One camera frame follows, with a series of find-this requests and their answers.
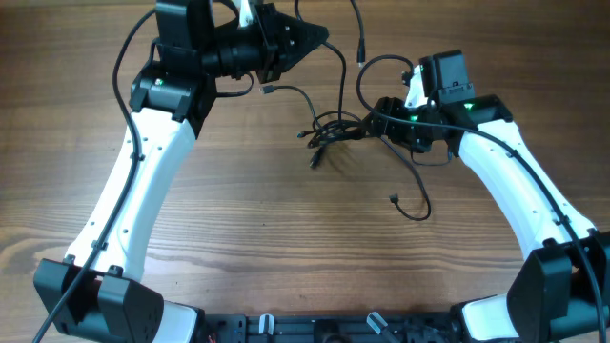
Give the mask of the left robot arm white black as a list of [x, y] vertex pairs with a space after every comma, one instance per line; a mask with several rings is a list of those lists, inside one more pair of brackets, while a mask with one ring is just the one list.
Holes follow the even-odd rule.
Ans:
[[153, 226], [193, 148], [220, 77], [268, 84], [325, 43], [326, 28], [261, 1], [230, 2], [217, 25], [210, 1], [159, 1], [148, 60], [119, 98], [127, 128], [89, 223], [33, 284], [48, 315], [41, 331], [96, 342], [207, 342], [201, 309], [167, 301], [141, 282]]

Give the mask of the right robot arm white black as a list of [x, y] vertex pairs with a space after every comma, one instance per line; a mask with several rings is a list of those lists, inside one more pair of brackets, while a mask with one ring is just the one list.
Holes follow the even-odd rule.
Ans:
[[405, 99], [368, 109], [376, 136], [415, 153], [442, 141], [492, 195], [523, 265], [505, 294], [455, 305], [450, 342], [558, 342], [609, 328], [609, 236], [559, 191], [495, 95], [476, 95], [458, 50], [424, 57], [403, 74]]

